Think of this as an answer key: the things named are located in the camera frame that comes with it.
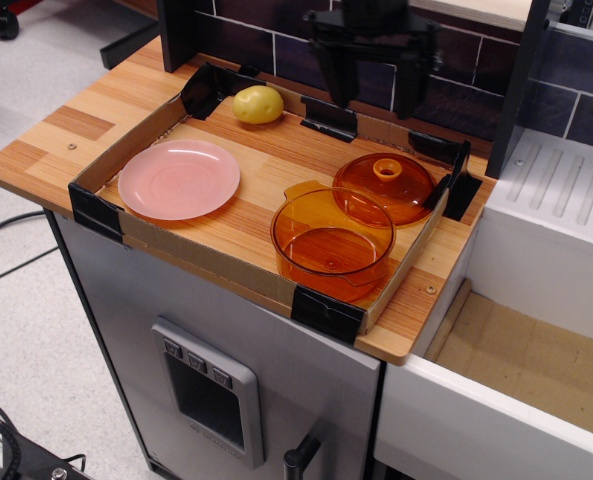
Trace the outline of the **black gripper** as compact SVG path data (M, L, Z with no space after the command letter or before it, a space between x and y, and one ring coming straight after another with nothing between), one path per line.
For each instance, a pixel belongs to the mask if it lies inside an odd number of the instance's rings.
M412 12L407 1L343 1L304 20L310 44L333 102L346 108L360 87L358 61L396 64L393 110L412 116L427 92L429 68L439 60L440 26Z

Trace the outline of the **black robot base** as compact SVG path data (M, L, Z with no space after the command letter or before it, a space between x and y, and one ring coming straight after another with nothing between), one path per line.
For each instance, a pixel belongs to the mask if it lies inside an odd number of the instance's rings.
M0 479L90 479L86 455L59 458L23 436L0 408Z

